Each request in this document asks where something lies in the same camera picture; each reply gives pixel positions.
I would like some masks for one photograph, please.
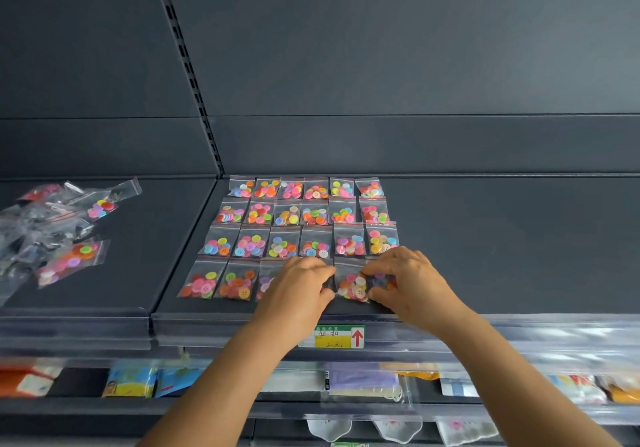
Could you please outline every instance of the price tag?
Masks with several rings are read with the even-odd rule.
[[[363,325],[319,325],[300,348],[363,349]]]

